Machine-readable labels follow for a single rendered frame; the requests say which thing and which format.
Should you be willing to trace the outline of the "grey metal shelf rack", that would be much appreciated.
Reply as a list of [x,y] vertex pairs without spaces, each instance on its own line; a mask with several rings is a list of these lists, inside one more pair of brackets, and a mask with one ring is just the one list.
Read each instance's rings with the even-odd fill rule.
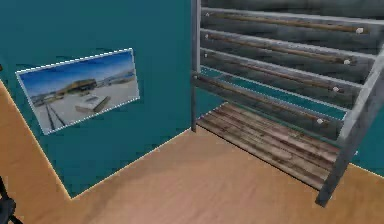
[[189,0],[202,126],[326,206],[384,110],[384,0]]

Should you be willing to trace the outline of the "black object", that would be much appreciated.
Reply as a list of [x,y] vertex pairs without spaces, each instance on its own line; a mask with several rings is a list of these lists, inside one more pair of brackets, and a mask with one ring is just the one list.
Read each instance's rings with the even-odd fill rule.
[[7,194],[4,182],[0,176],[0,224],[23,224],[15,215],[16,203]]

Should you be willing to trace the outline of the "framed landscape wall picture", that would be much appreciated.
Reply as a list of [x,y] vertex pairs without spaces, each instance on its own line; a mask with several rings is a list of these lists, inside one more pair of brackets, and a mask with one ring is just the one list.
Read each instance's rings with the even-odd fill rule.
[[45,135],[140,98],[131,48],[19,70],[15,75]]

